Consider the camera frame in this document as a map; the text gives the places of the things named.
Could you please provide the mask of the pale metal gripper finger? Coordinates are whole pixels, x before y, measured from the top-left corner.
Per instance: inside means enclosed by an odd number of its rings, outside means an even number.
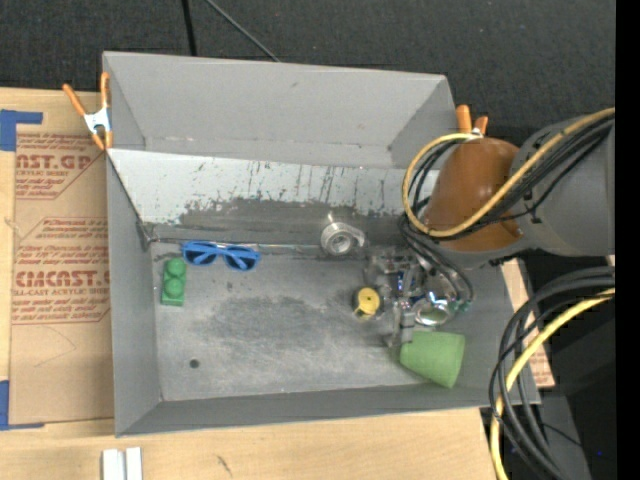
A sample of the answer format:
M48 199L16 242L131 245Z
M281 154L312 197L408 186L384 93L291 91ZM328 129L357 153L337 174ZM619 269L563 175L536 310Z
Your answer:
M393 256L372 255L366 265L366 284L377 290L395 292L398 266Z
M398 347L412 341L416 325L415 311L410 301L395 301L385 312L383 341L388 347Z

